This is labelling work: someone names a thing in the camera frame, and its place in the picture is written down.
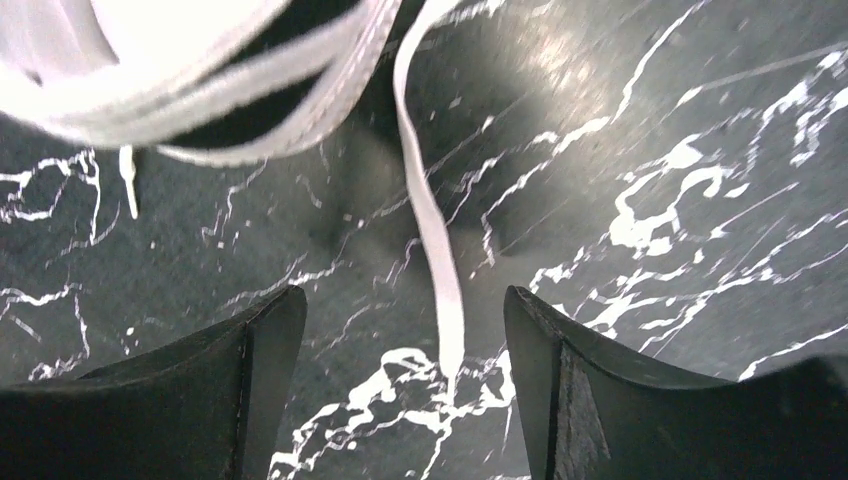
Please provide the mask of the white shoelace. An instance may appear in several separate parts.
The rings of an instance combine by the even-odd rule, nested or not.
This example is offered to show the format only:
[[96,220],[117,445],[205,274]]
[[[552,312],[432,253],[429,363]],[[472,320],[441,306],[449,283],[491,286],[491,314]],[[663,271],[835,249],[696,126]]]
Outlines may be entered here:
[[459,374],[465,351],[462,292],[446,223],[428,183],[418,134],[408,111],[406,90],[411,61],[423,37],[456,5],[454,0],[423,4],[400,44],[392,77],[406,187],[433,283],[439,365],[450,382]]

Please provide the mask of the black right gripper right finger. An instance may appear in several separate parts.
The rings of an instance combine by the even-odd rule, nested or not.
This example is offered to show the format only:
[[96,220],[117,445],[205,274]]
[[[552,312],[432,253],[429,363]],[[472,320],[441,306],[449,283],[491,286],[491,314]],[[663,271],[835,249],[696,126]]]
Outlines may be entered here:
[[729,382],[640,354],[511,286],[504,322],[535,479],[843,479],[847,359]]

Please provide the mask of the black and white sneaker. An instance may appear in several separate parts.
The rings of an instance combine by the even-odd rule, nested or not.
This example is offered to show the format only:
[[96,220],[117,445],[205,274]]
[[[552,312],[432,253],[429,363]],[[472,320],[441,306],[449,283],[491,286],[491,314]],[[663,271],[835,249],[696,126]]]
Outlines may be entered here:
[[5,1],[1,111],[68,142],[232,167],[291,156],[364,92],[397,1]]

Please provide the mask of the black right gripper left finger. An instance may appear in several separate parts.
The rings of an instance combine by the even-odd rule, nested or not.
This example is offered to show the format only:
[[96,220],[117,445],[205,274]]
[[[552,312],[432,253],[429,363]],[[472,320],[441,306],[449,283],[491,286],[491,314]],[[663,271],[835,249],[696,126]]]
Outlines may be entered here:
[[169,345],[1,390],[5,479],[264,479],[307,319],[285,287]]

